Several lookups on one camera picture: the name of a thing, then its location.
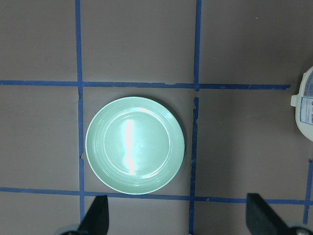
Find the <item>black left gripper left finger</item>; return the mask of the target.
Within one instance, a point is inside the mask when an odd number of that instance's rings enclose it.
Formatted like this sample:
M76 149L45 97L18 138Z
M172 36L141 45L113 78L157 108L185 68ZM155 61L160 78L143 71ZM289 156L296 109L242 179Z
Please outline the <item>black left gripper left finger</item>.
M77 232L79 235L106 235L108 230L108 198L106 195L96 196Z

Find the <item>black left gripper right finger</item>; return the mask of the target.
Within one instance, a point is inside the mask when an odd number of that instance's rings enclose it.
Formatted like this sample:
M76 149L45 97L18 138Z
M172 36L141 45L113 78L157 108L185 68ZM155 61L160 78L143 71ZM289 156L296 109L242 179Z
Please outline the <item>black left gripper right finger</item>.
M246 225L252 235L295 234L257 193L248 193L246 196Z

